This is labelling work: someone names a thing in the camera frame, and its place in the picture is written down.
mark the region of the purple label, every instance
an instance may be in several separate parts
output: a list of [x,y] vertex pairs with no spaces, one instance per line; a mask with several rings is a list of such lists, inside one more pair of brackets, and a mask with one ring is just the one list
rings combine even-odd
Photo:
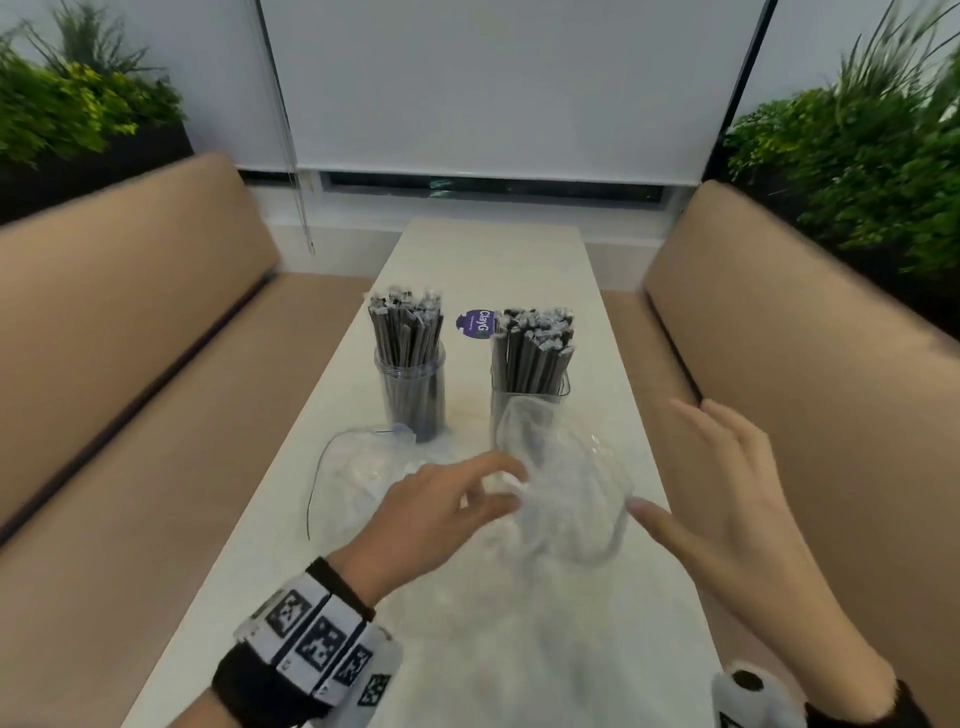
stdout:
[[496,329],[496,311],[468,311],[457,317],[457,328],[471,339],[489,339]]

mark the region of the white window shade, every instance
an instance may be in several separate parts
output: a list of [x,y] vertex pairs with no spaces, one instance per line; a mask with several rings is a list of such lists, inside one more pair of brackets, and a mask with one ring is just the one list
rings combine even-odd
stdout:
[[303,168],[694,184],[763,0],[262,0]]

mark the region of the tan cushion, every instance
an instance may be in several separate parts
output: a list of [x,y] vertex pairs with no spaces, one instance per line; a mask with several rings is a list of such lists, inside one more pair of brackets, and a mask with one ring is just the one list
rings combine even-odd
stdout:
[[229,159],[0,231],[0,523],[277,262]]
[[853,621],[956,723],[960,345],[715,182],[645,285],[704,395],[770,433]]
[[[697,403],[669,341],[642,294],[602,294],[670,511],[694,533],[726,546],[729,534],[716,518],[727,508],[723,491],[716,487],[720,477],[716,460],[668,405],[671,398]],[[802,703],[803,692],[780,660],[709,592],[699,590],[699,594],[720,662],[728,666],[734,660],[746,660],[765,667]]]
[[270,283],[0,550],[0,722],[121,723],[371,285]]

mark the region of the planter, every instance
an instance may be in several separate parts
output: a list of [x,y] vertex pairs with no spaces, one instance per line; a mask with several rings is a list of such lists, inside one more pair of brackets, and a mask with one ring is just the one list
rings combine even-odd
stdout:
[[0,166],[0,225],[73,200],[193,154],[182,123],[115,136],[104,152],[44,155],[36,168]]
[[960,272],[940,280],[924,279],[904,273],[908,264],[906,245],[899,241],[871,248],[844,248],[842,240],[817,239],[798,224],[806,211],[803,196],[791,191],[786,177],[775,169],[759,167],[737,181],[730,179],[727,160],[730,153],[718,149],[710,160],[706,179],[716,179],[736,187],[783,222],[810,237],[817,245],[842,260],[877,288],[886,292],[928,322],[960,340]]

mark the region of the white table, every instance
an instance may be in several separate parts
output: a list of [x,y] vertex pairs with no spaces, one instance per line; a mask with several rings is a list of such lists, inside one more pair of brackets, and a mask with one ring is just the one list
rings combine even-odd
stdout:
[[[456,315],[475,308],[564,305],[576,315],[578,345],[569,370],[573,391],[565,406],[619,452],[635,474],[635,493],[665,503],[587,251],[575,228],[415,220],[376,287],[386,289],[395,282],[444,293],[447,423],[456,433],[458,456],[488,446],[490,348],[488,342],[457,331]],[[371,322],[361,303],[357,301],[356,318],[124,728],[161,728],[172,720],[208,685],[232,644],[234,627],[318,555],[306,539],[304,514],[320,452],[348,427],[384,421],[372,364]],[[681,567],[631,522],[606,579],[607,616],[604,624],[594,626],[596,639],[605,640],[605,669],[615,678],[611,690],[618,704],[596,716],[593,724],[708,728],[709,680],[719,664],[699,599]],[[585,597],[592,599],[583,591],[571,592],[569,603]],[[425,665],[423,656],[415,645],[408,654],[374,719],[379,726],[432,724],[420,719],[415,705],[422,699],[418,665]],[[481,716],[465,715],[471,707],[450,707],[456,710],[448,717],[451,723],[488,724]],[[545,710],[534,706],[531,715],[542,716]]]

